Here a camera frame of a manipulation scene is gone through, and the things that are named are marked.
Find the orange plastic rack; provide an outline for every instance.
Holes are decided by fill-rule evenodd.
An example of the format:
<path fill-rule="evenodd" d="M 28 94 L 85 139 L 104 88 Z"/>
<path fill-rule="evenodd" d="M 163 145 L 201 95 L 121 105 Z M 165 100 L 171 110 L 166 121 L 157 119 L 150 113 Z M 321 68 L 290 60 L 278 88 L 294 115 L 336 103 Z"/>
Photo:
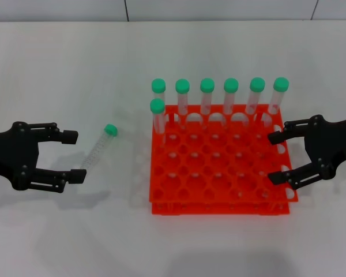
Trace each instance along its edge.
<path fill-rule="evenodd" d="M 232 115 L 212 105 L 210 115 L 200 115 L 195 105 L 181 117 L 177 106 L 166 106 L 165 135 L 153 129 L 152 213 L 289 214 L 296 192 L 286 194 L 288 184 L 274 186 L 266 176 L 291 168 L 286 143 L 277 147 L 266 137 L 283 125 L 280 112 L 268 115 L 267 109 L 260 104 L 255 116 L 246 117 L 245 105 L 234 105 Z"/>

